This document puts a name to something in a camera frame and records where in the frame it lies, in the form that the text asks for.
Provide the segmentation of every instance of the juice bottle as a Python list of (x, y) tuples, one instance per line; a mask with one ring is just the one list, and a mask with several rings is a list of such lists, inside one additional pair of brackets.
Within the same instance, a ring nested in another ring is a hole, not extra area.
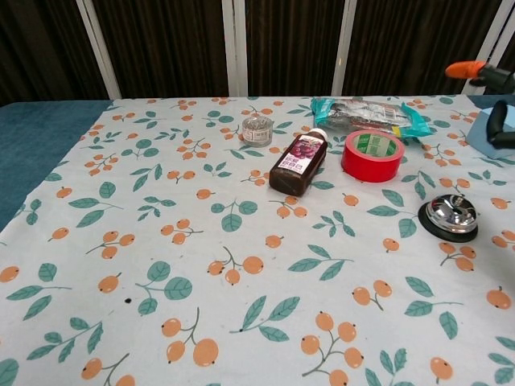
[(286, 195), (302, 195), (325, 159), (327, 140), (322, 129), (299, 135), (270, 170), (270, 186)]

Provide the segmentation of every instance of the floral tablecloth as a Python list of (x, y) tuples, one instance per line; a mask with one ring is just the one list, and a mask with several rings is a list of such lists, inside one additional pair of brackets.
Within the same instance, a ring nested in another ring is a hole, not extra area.
[[(309, 98), (115, 101), (0, 234), (0, 385), (513, 384), (515, 161), (464, 141), (465, 96), (368, 99), (434, 135), (373, 184), (329, 133), (299, 199), (267, 179)], [(241, 142), (253, 114), (266, 148)], [(418, 222), (446, 193), (474, 241)]]

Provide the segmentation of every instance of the snack package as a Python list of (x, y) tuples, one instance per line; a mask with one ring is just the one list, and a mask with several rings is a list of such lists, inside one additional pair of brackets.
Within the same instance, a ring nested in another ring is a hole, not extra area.
[(369, 101), (335, 98), (313, 98), (311, 110), (315, 127), (333, 129), (349, 135), (363, 129), (374, 129), (398, 138), (425, 137), (432, 132), (415, 110)]

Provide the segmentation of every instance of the bottle cap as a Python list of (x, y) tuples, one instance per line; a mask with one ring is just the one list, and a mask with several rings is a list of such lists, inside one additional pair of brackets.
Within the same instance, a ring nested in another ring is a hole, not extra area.
[(325, 141), (328, 140), (328, 134), (325, 131), (323, 131), (322, 129), (319, 129), (318, 127), (315, 127), (314, 129), (309, 130), (308, 133), (318, 133), (323, 137), (323, 139)]

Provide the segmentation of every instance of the tape roll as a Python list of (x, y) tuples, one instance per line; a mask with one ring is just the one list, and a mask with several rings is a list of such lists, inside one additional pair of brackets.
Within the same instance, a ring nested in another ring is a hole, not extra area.
[(355, 131), (345, 140), (341, 165), (355, 179), (382, 183), (395, 177), (404, 145), (395, 137), (375, 130)]

